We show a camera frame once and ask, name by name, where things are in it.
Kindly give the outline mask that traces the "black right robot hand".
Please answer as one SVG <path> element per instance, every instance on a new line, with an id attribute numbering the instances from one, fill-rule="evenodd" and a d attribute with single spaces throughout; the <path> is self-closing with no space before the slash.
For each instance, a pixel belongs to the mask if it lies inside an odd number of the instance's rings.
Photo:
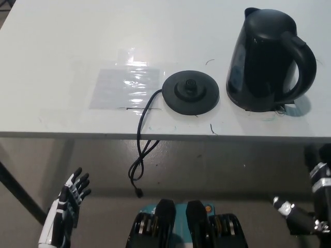
<path id="1" fill-rule="evenodd" d="M 276 196 L 273 207 L 286 219 L 293 235 L 330 235 L 330 167 L 320 162 L 309 173 L 314 212 Z"/>

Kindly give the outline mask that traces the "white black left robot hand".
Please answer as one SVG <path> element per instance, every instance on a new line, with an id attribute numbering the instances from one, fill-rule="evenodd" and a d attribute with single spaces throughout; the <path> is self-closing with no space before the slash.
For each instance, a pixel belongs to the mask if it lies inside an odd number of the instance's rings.
<path id="1" fill-rule="evenodd" d="M 53 201 L 43 225 L 38 247 L 71 247 L 72 231 L 77 228 L 80 205 L 91 193 L 89 174 L 82 168 L 71 174 Z"/>

